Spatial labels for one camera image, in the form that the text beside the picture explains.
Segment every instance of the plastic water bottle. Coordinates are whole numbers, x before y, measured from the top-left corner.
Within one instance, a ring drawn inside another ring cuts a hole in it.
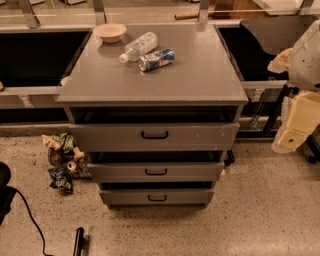
[[[147,54],[158,45],[158,37],[155,33],[147,32],[138,39],[126,45],[124,53],[120,55],[121,63],[126,63],[129,60],[138,61],[139,57]]]

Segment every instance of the crumpled wrapper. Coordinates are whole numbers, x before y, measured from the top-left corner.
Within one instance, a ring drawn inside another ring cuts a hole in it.
[[[290,66],[292,48],[288,48],[279,53],[268,65],[268,70],[280,74],[288,72]]]

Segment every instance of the trash on floor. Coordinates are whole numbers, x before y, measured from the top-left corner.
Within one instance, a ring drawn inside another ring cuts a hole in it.
[[[70,132],[58,135],[41,135],[48,148],[48,172],[52,180],[50,187],[73,191],[73,178],[90,178],[86,157],[76,146]]]

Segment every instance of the drawer handle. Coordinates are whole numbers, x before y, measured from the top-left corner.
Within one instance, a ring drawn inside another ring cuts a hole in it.
[[[167,195],[164,196],[151,196],[148,195],[148,200],[151,202],[164,202],[167,200]]]
[[[144,172],[146,173],[146,175],[154,175],[154,176],[161,176],[161,175],[166,175],[167,174],[167,168],[165,168],[163,171],[151,171],[148,169],[145,169]]]
[[[169,136],[168,131],[160,135],[147,135],[144,131],[141,132],[141,137],[146,140],[164,140],[168,138],[168,136]]]

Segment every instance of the drawer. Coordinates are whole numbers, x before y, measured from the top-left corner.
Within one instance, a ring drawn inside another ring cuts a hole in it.
[[[206,205],[211,202],[213,190],[101,190],[100,197],[108,208],[126,205]]]
[[[238,123],[71,125],[82,151],[198,151],[229,150]]]
[[[114,163],[89,164],[93,181],[170,182],[219,180],[224,164],[220,163]]]

